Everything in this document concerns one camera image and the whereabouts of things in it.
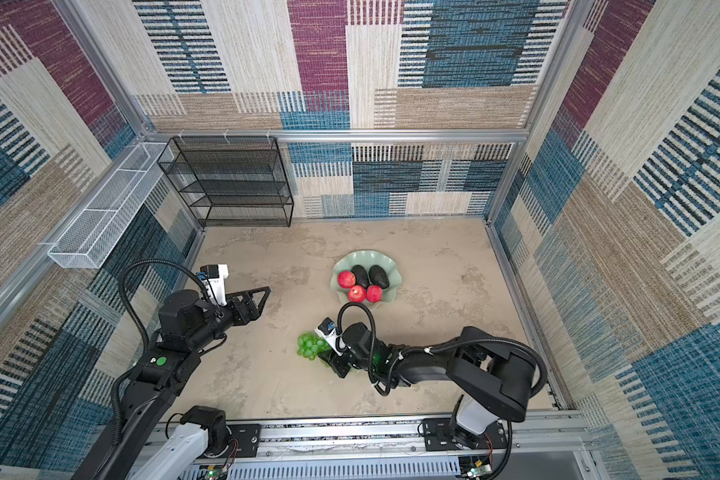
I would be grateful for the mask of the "green fake grape bunch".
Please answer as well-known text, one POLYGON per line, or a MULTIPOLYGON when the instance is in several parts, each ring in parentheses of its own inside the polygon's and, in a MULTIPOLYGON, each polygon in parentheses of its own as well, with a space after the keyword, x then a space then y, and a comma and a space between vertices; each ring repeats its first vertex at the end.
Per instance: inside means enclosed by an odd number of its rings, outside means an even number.
POLYGON ((308 360, 315 360, 321 353, 330 352, 330 345, 314 331, 305 332, 297 339, 297 355, 308 360))

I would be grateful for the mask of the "red fake apple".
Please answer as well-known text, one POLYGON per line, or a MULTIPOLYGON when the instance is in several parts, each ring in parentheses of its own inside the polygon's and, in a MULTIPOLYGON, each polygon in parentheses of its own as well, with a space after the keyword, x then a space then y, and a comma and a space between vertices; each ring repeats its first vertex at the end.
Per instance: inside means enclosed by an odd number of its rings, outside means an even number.
POLYGON ((351 289, 357 284, 357 277, 352 271, 342 271, 337 275, 337 284, 342 289, 351 289))
POLYGON ((366 300, 370 303, 378 303, 383 299, 383 293, 380 286, 371 284, 366 290, 366 300))
POLYGON ((367 290, 362 285, 354 285, 349 288, 347 295, 350 302, 362 303, 367 298, 367 290))

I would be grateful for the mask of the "dark avocado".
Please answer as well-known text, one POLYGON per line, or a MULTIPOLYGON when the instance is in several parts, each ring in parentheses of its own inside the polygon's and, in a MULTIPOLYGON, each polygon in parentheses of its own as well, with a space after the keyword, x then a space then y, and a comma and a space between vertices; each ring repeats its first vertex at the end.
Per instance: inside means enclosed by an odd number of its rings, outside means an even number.
POLYGON ((369 287, 371 282, 368 276, 368 272, 362 265, 354 265, 351 268, 351 272, 355 276, 357 285, 362 285, 366 289, 369 287))
POLYGON ((390 287, 390 281, 388 278, 388 275, 383 267, 379 265, 373 265, 368 270, 368 276, 370 282, 381 288, 382 290, 385 290, 390 287))

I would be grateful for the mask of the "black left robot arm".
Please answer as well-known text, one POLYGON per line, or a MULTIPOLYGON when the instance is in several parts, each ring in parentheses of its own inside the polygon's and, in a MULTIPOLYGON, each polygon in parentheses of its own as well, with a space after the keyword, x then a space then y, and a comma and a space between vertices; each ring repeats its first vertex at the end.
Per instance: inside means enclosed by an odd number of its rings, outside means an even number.
POLYGON ((114 382, 112 421, 73 474, 75 479, 124 479, 163 415, 186 387, 208 346, 231 327, 258 320, 271 289, 225 296, 217 306, 196 290, 170 294, 158 311, 160 329, 136 365, 114 382))

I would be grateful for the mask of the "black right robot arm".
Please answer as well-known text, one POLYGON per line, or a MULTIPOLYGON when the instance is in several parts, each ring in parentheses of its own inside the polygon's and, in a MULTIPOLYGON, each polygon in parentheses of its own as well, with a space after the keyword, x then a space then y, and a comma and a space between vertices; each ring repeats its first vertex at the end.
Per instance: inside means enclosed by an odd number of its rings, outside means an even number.
POLYGON ((340 331, 326 318, 314 330, 328 349, 318 357, 344 378, 352 370, 369 374, 377 392, 422 382, 450 381, 462 390, 447 426, 447 442, 475 449, 498 421, 525 421, 528 403, 548 380, 542 357, 526 344, 465 327, 447 342, 431 346, 387 345, 363 323, 340 331))

